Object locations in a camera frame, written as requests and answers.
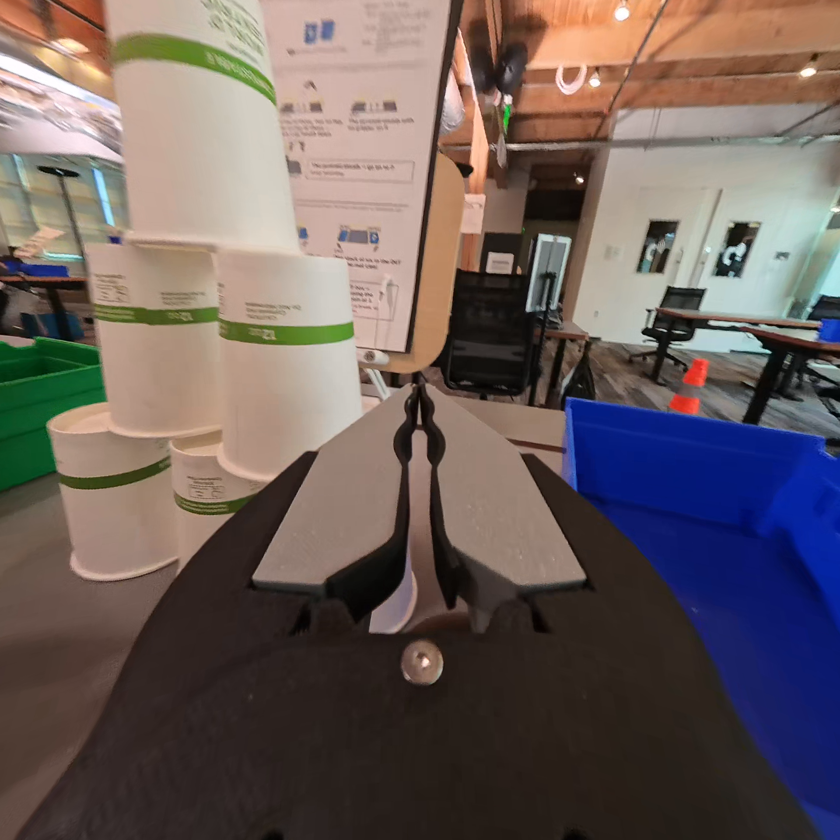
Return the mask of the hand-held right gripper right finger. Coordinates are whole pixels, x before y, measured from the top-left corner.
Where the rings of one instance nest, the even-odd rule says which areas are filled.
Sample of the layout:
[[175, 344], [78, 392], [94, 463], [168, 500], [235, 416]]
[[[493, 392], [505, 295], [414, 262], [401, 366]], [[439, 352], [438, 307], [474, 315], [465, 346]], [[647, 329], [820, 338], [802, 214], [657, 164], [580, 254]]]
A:
[[504, 604], [579, 590], [586, 573], [517, 446], [431, 385], [416, 390], [431, 467], [429, 520], [446, 606], [474, 632]]

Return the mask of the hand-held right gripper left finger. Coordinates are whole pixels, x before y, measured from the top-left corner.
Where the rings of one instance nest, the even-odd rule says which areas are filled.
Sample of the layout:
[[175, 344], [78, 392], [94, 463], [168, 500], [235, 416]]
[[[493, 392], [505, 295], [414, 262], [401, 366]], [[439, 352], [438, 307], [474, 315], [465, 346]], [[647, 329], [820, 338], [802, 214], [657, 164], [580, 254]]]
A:
[[320, 447], [252, 576], [260, 590], [341, 601], [371, 617], [401, 583], [410, 530], [415, 387]]

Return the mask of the white paper cup green band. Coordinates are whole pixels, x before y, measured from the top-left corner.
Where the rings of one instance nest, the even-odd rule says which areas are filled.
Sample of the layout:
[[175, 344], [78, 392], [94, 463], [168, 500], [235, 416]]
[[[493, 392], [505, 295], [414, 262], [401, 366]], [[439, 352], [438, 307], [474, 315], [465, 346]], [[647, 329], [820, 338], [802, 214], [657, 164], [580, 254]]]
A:
[[266, 487], [263, 481], [227, 472], [217, 459], [220, 444], [221, 433], [217, 430], [170, 441], [178, 571]]
[[228, 472], [269, 482], [362, 415], [341, 259], [219, 249], [221, 443]]
[[104, 7], [133, 239], [297, 253], [260, 2]]
[[417, 603], [417, 579], [410, 550], [406, 551], [405, 570], [401, 583], [391, 596], [371, 614], [370, 634], [399, 634], [409, 623]]
[[70, 535], [70, 567], [123, 581], [178, 561], [172, 459], [164, 438], [125, 437], [106, 402], [47, 423]]
[[218, 299], [200, 251], [97, 244], [88, 288], [116, 434], [178, 438], [217, 431]]

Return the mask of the white board stand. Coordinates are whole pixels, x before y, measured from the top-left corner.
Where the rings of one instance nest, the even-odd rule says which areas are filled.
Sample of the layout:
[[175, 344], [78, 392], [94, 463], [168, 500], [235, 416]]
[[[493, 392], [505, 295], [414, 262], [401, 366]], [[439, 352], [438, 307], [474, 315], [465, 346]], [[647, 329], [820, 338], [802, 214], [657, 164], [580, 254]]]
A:
[[382, 370], [390, 363], [390, 354], [382, 350], [356, 347], [356, 360], [360, 370], [366, 375], [374, 391], [383, 402], [391, 395], [389, 386], [383, 379]]

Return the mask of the black bag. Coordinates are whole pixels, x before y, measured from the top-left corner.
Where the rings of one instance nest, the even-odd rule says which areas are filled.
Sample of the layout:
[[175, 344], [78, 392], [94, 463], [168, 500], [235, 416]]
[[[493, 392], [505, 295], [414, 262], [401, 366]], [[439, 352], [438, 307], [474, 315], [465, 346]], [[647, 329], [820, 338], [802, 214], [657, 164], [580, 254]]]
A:
[[568, 381], [563, 387], [563, 393], [560, 400], [561, 410], [565, 410], [566, 404], [570, 399], [579, 399], [591, 402], [595, 402], [597, 400], [595, 380], [589, 356], [583, 355], [578, 360], [578, 363], [568, 375], [567, 380]]

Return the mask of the brown side table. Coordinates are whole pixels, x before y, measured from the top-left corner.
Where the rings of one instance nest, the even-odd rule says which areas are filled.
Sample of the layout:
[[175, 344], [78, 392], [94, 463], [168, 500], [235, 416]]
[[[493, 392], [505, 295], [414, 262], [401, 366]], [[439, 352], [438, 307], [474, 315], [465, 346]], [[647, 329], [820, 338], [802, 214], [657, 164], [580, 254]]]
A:
[[568, 342], [586, 343], [589, 334], [573, 322], [561, 322], [556, 327], [547, 327], [543, 322], [534, 330], [532, 362], [529, 373], [528, 406], [535, 406], [537, 402], [539, 382], [542, 376], [542, 357], [547, 340], [556, 342], [549, 370], [549, 379], [543, 406], [548, 407], [557, 402], [562, 393], [562, 371], [566, 345]]

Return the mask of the orange traffic cone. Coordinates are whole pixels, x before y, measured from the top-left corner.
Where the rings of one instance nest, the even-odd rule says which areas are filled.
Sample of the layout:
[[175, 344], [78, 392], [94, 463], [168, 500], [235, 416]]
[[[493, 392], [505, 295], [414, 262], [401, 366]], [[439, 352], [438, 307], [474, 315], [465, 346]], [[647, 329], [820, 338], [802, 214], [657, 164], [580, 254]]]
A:
[[700, 399], [702, 389], [707, 382], [708, 369], [709, 361], [707, 359], [693, 360], [668, 404], [668, 412], [687, 416], [697, 416], [699, 414]]

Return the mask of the large blue plastic bin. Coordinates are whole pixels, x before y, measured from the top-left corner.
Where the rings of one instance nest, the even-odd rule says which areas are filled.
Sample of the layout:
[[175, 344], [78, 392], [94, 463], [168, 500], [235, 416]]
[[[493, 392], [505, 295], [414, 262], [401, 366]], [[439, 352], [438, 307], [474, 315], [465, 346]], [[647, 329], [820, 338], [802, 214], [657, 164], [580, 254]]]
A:
[[823, 437], [571, 399], [563, 478], [665, 579], [741, 720], [839, 837], [839, 465]]

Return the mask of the black swivel office chair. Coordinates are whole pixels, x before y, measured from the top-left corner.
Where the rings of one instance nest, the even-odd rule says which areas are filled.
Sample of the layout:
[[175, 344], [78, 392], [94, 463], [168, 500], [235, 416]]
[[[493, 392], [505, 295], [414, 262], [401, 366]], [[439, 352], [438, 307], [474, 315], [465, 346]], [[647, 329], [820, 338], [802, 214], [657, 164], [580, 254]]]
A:
[[631, 353], [627, 362], [646, 361], [654, 359], [654, 369], [650, 373], [652, 380], [657, 381], [662, 364], [670, 361], [682, 372], [687, 373], [690, 365], [670, 352], [672, 344], [688, 342], [695, 336], [697, 327], [695, 322], [687, 318], [677, 318], [663, 313], [663, 310], [679, 310], [698, 312], [706, 295], [705, 288], [699, 287], [667, 287], [664, 296], [656, 309], [647, 310], [647, 318], [642, 335], [655, 342], [655, 349], [641, 353]]

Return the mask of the long wooden desk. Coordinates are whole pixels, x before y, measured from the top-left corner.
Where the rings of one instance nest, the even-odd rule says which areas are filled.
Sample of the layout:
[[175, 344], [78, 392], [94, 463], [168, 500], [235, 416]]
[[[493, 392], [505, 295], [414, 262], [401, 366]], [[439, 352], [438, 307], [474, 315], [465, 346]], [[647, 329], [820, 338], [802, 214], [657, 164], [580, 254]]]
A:
[[659, 385], [661, 384], [659, 375], [666, 360], [669, 347], [676, 341], [675, 330], [677, 321], [688, 322], [694, 326], [695, 330], [705, 329], [723, 332], [739, 331], [747, 327], [798, 329], [816, 332], [820, 327], [820, 322], [814, 320], [774, 316], [750, 316], [746, 314], [731, 314], [706, 310], [657, 307], [655, 309], [648, 309], [647, 313], [654, 316], [654, 319], [663, 319], [665, 324], [665, 337], [658, 341], [654, 367], [649, 374], [649, 378]]

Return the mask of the green plastic bin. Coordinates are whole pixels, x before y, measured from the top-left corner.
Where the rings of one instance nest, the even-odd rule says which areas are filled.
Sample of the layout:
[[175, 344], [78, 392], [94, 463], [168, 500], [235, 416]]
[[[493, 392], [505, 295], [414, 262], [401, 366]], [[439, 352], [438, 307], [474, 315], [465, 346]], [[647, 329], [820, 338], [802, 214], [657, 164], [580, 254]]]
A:
[[1, 342], [1, 490], [56, 471], [47, 424], [77, 407], [106, 400], [95, 347], [38, 338]]

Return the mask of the wooden desk black legs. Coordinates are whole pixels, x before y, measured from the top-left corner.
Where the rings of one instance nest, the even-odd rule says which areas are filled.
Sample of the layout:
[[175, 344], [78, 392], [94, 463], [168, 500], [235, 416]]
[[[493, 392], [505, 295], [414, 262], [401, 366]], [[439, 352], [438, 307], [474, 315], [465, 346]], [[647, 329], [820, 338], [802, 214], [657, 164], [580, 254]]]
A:
[[740, 330], [754, 336], [769, 352], [769, 358], [753, 387], [752, 399], [742, 418], [743, 424], [753, 426], [760, 424], [763, 412], [779, 384], [785, 363], [790, 357], [801, 357], [805, 361], [817, 358], [837, 361], [839, 358], [838, 342], [803, 338], [798, 334], [793, 335], [778, 329], [741, 327]]

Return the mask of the printed instruction sheet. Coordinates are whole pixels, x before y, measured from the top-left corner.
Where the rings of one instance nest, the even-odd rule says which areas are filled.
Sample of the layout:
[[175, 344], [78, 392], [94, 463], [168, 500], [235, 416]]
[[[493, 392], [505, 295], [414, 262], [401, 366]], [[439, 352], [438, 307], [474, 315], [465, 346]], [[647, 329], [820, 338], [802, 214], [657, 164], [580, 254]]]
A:
[[361, 348], [408, 348], [453, 4], [263, 2], [301, 249], [343, 259]]

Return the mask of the black floor lamp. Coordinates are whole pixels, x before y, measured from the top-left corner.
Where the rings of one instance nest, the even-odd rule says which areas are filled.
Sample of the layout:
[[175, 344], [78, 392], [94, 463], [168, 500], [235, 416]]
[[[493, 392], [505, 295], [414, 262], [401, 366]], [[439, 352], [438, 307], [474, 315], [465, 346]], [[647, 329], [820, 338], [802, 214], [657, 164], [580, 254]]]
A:
[[66, 214], [70, 222], [72, 237], [74, 238], [79, 251], [81, 266], [84, 271], [85, 277], [88, 277], [89, 267], [87, 251], [83, 241], [83, 237], [81, 235], [76, 211], [70, 198], [70, 191], [67, 185], [68, 180], [77, 179], [79, 177], [79, 173], [77, 171], [67, 169], [66, 167], [42, 164], [38, 165], [38, 171], [54, 177], [58, 183], [59, 194], [61, 196], [62, 202], [66, 209]]

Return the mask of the dark wall picture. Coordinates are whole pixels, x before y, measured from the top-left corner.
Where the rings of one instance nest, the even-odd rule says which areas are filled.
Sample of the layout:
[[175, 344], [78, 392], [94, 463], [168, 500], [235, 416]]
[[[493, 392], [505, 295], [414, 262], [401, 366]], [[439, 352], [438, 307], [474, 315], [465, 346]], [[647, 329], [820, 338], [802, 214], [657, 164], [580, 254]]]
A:
[[637, 261], [636, 273], [664, 275], [679, 230], [674, 219], [651, 219]]
[[742, 277], [761, 224], [759, 221], [730, 222], [711, 272], [712, 277]]

